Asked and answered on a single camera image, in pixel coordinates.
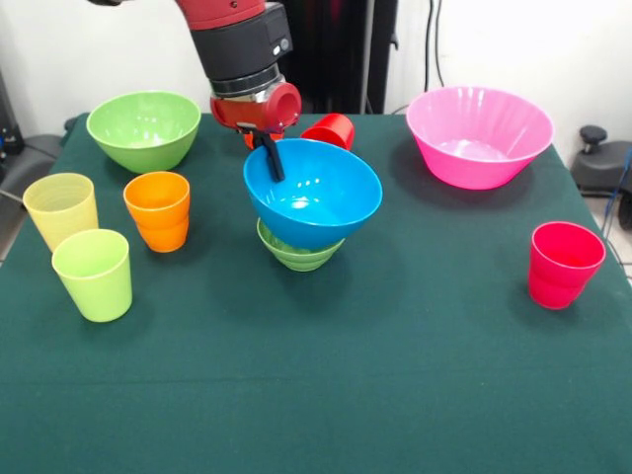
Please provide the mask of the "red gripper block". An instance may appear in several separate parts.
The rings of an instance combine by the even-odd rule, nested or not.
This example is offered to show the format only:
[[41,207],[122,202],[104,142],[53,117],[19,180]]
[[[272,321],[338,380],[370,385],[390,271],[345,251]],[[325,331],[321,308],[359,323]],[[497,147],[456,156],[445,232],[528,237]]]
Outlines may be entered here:
[[256,146],[263,146],[267,150],[272,179],[282,182],[285,174],[277,144],[270,133],[282,133],[298,122],[302,98],[297,88],[291,83],[280,81],[254,94],[233,98],[212,95],[210,107],[215,119],[223,126],[261,131],[256,133]]

